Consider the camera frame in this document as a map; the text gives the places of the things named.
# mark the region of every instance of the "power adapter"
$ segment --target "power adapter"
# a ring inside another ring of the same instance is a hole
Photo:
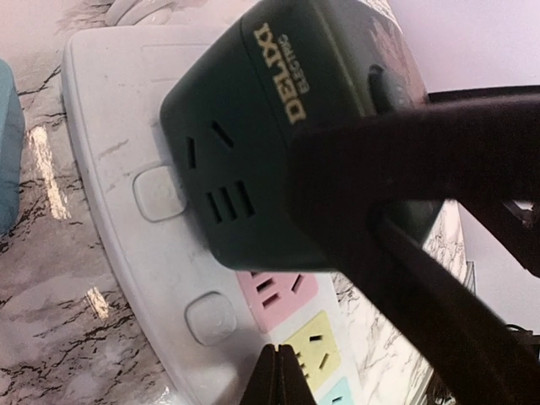
[[[316,269],[330,263],[285,204],[291,140],[426,100],[400,29],[371,7],[262,0],[171,90],[160,120],[218,261],[234,269]],[[441,205],[404,202],[391,216],[422,240]]]

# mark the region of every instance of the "socket hole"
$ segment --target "socket hole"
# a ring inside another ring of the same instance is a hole
[[[195,169],[197,158],[195,156],[195,139],[187,137],[187,167]]]
[[[232,149],[235,146],[235,141],[233,141],[227,132],[216,122],[212,122],[213,133],[215,133],[219,139],[227,146],[227,148]]]
[[[213,194],[211,192],[206,193],[206,198],[208,199],[208,203],[210,204],[210,208],[213,212],[213,218],[216,221],[216,224],[221,224],[223,222],[223,218],[221,217],[221,213],[219,213],[218,204],[216,204],[216,200],[213,197]]]
[[[279,294],[276,293],[272,296],[270,296],[269,298],[266,298],[263,302],[262,302],[262,307],[263,308],[268,308],[269,305],[273,304],[274,302],[276,302],[277,300],[279,300]]]
[[[251,202],[250,195],[247,193],[246,184],[244,184],[244,181],[237,181],[236,188],[238,189],[238,193],[240,194],[240,198],[242,200],[242,204],[244,205],[247,216],[251,217],[255,215],[255,209],[253,208],[253,203]]]
[[[304,276],[302,276],[301,274],[298,275],[298,277],[296,278],[296,280],[294,281],[294,284],[293,284],[293,293],[297,293],[298,292],[298,289],[300,288],[300,284],[302,283],[302,280],[304,279]]]
[[[319,364],[319,370],[322,370],[324,368],[324,365],[327,363],[328,358],[330,357],[330,354],[325,353],[324,357],[322,358],[321,364]]]
[[[260,283],[259,285],[257,285],[256,287],[256,291],[258,293],[261,293],[262,291],[264,291],[265,289],[267,289],[268,287],[270,287],[271,285],[273,285],[273,278],[269,278],[267,281],[265,281],[264,283]]]
[[[229,216],[232,220],[235,220],[238,218],[238,214],[236,213],[235,206],[233,205],[233,200],[230,199],[229,192],[225,187],[220,187],[219,191],[221,192],[221,196],[223,197],[225,201],[225,205],[227,206],[227,210],[229,211]]]

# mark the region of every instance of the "outlet socket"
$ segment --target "outlet socket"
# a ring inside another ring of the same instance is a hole
[[[323,310],[306,323],[285,344],[290,344],[311,392],[322,385],[341,364],[339,348],[330,326],[328,314]]]
[[[274,329],[317,295],[313,274],[236,272],[251,313],[263,333]]]
[[[318,405],[354,405],[347,379],[342,378],[330,392],[318,402]]]

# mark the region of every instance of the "white switch button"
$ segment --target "white switch button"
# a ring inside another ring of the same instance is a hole
[[[135,199],[141,214],[148,221],[164,221],[184,212],[187,201],[177,184],[171,166],[156,167],[135,178]]]
[[[186,309],[186,321],[193,337],[204,346],[218,344],[236,330],[235,309],[218,293],[193,301]]]

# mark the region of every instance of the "teal object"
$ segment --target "teal object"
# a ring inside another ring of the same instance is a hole
[[[347,379],[342,378],[318,405],[354,405]]]
[[[9,66],[0,59],[0,235],[19,214],[20,155],[24,116]]]

